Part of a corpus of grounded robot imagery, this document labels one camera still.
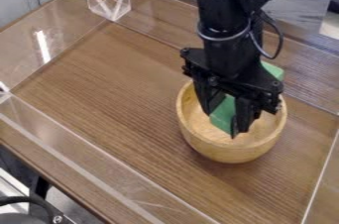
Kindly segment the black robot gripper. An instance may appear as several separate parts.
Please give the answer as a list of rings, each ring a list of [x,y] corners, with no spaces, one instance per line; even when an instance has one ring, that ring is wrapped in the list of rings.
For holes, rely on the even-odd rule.
[[[235,97],[237,113],[231,136],[247,133],[261,112],[275,114],[283,91],[278,80],[261,64],[265,56],[262,23],[247,23],[235,33],[198,26],[201,48],[181,51],[183,71],[193,78],[198,99],[207,115],[215,111],[226,95]]]

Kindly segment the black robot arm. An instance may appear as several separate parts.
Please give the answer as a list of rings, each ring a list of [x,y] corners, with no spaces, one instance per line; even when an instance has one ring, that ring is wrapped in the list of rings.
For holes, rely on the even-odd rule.
[[[262,9],[269,1],[197,0],[203,45],[181,51],[183,73],[193,78],[205,113],[214,114],[233,102],[233,137],[250,130],[263,112],[277,113],[282,104],[282,80],[262,64],[279,56],[263,49],[263,26],[275,24]]]

